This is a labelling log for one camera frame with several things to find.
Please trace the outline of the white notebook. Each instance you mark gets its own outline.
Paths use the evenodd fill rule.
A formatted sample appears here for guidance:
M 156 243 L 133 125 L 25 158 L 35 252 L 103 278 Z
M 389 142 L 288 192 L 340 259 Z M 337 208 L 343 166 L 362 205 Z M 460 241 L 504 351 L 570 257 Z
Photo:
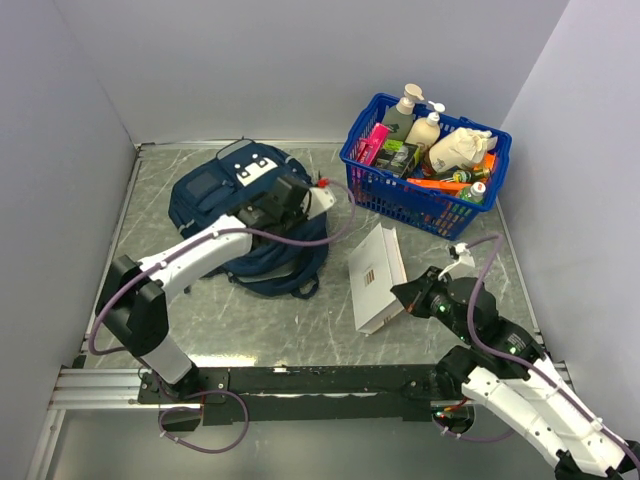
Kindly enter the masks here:
M 372 335 L 404 307 L 391 289 L 407 282 L 396 228 L 378 223 L 348 257 L 355 330 Z

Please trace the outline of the navy blue student backpack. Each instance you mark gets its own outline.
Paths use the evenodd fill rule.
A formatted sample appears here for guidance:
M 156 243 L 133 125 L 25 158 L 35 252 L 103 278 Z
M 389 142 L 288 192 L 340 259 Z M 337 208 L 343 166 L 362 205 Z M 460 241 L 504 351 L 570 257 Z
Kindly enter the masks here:
M 297 241 L 327 237 L 321 201 L 302 164 L 288 153 L 251 139 L 237 140 L 179 179 L 172 187 L 168 216 L 182 238 L 211 226 L 223 214 L 246 227 Z M 329 246 L 294 246 L 256 237 L 250 252 L 209 272 L 262 296 L 312 298 Z

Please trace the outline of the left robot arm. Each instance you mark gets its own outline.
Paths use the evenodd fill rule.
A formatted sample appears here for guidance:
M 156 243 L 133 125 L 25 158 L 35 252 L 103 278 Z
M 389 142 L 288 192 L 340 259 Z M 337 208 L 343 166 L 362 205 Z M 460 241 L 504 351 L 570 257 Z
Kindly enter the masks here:
M 88 340 L 94 355 L 102 326 L 122 349 L 162 379 L 162 390 L 177 402 L 200 387 L 199 369 L 170 334 L 169 303 L 205 274 L 248 254 L 256 236 L 282 235 L 326 210 L 332 194 L 280 176 L 266 193 L 221 215 L 193 237 L 138 262 L 123 256 L 112 263 Z

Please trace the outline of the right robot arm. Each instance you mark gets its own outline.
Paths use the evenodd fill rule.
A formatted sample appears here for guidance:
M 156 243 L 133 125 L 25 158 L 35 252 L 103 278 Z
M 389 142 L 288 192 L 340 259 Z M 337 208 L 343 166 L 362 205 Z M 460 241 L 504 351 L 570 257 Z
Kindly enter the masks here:
M 431 267 L 391 291 L 408 313 L 436 318 L 462 342 L 438 362 L 438 390 L 493 412 L 543 456 L 556 478 L 620 479 L 638 469 L 638 443 L 603 425 L 543 347 L 499 314 L 495 297 L 476 279 L 452 279 Z

